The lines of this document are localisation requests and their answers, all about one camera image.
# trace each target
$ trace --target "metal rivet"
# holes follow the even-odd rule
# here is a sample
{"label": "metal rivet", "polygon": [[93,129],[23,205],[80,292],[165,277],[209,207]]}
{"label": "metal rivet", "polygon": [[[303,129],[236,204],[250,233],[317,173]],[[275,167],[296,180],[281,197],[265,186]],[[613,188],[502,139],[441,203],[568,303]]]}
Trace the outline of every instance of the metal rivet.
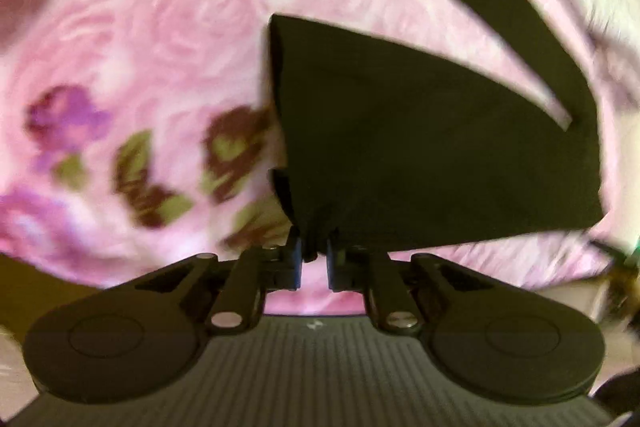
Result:
{"label": "metal rivet", "polygon": [[211,317],[211,324],[217,328],[237,328],[242,324],[242,315],[236,312],[220,312]]}
{"label": "metal rivet", "polygon": [[413,328],[418,323],[418,318],[412,312],[391,312],[386,316],[389,326],[405,330]]}

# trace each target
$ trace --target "gray ribbed surface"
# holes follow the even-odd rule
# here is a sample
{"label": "gray ribbed surface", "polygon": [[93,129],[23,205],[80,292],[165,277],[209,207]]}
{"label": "gray ribbed surface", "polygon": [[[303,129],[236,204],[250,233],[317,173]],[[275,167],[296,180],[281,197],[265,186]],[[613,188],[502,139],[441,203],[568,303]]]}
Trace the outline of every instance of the gray ribbed surface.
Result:
{"label": "gray ribbed surface", "polygon": [[182,380],[116,405],[41,396],[10,427],[602,427],[581,397],[560,405],[500,405],[439,374],[417,341],[366,317],[265,317],[219,337]]}

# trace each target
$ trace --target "circular pad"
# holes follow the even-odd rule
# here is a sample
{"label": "circular pad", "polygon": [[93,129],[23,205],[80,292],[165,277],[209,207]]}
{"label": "circular pad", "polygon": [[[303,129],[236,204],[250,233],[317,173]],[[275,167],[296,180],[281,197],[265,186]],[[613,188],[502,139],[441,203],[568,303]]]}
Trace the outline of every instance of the circular pad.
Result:
{"label": "circular pad", "polygon": [[454,301],[430,350],[446,374],[487,397],[527,405],[584,393],[604,340],[585,315],[529,293],[477,291]]}
{"label": "circular pad", "polygon": [[105,292],[50,312],[24,343],[34,379],[52,394],[107,403],[150,393],[193,362],[198,336],[162,294]]}

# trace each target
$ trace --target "black device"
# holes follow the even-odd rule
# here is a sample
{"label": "black device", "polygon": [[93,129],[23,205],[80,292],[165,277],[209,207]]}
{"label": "black device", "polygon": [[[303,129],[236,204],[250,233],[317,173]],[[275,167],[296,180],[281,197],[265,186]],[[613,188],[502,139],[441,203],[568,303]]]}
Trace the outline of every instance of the black device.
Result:
{"label": "black device", "polygon": [[604,356],[585,315],[430,254],[326,246],[366,315],[264,315],[300,287],[303,245],[195,255],[39,319],[40,396],[10,427],[602,427]]}

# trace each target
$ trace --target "pink floral fabric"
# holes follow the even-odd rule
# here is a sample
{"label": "pink floral fabric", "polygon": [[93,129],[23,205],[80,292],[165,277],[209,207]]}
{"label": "pink floral fabric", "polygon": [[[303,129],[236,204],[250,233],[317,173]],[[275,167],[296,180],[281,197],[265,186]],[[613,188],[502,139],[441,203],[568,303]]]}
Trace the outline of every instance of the pink floral fabric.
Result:
{"label": "pink floral fabric", "polygon": [[[567,0],[531,1],[598,99],[607,202],[612,107],[592,45]],[[287,221],[267,178],[282,158],[265,68],[274,12],[446,56],[565,118],[458,0],[0,0],[1,251],[109,286],[200,251],[228,257],[281,239]],[[575,233],[434,251],[520,285],[604,266]],[[326,290],[321,264],[305,267],[304,291],[271,296],[268,310],[360,311],[358,298]]]}

